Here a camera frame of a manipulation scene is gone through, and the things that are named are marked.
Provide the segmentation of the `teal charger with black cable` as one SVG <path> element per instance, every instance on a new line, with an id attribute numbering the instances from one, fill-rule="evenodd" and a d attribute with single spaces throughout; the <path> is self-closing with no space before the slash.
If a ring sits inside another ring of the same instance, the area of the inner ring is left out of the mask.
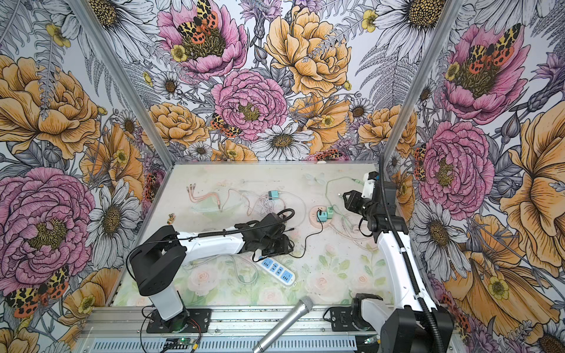
<path id="1" fill-rule="evenodd" d="M 324 210 L 318 210 L 316 212 L 316 220 L 319 223 L 325 223 L 328 219 L 327 219 L 327 213 Z"/>

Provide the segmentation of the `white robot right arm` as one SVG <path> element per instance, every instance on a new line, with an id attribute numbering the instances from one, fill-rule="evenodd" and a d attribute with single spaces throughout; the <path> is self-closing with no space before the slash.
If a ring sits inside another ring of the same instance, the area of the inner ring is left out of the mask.
<path id="1" fill-rule="evenodd" d="M 358 294 L 353 321 L 371 327 L 380 352 L 448 352 L 454 323 L 430 296 L 411 250 L 409 229 L 396 214 L 396 186 L 378 172 L 367 173 L 362 191 L 343 195 L 344 206 L 367 223 L 371 238 L 385 257 L 393 306 L 373 294 Z"/>

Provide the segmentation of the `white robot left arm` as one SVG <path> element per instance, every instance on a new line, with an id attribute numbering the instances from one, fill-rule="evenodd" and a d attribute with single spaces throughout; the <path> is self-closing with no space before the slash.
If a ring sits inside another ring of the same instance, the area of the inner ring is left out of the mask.
<path id="1" fill-rule="evenodd" d="M 235 224 L 211 232 L 178 232 L 162 226 L 127 256 L 129 275 L 141 296 L 149 298 L 160 318 L 169 322 L 185 313 L 173 282 L 180 268 L 209 257 L 260 254 L 259 260 L 292 252 L 285 224 L 295 215 L 290 208 L 269 213 L 261 220 Z"/>

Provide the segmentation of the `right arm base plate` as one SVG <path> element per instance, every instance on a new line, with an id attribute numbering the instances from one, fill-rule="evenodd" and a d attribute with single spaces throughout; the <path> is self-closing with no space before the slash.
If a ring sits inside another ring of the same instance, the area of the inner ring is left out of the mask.
<path id="1" fill-rule="evenodd" d="M 351 307 L 329 307 L 324 315 L 333 332 L 361 332 L 366 328 L 354 321 L 353 309 Z"/>

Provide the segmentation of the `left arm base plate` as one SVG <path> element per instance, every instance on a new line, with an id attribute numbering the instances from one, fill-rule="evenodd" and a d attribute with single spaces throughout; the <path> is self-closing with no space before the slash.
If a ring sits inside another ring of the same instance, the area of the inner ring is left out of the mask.
<path id="1" fill-rule="evenodd" d="M 149 316 L 147 333 L 206 333 L 211 322 L 212 313 L 213 311 L 207 308 L 186 308 L 172 319 L 164 320 L 157 310 L 153 310 Z"/>

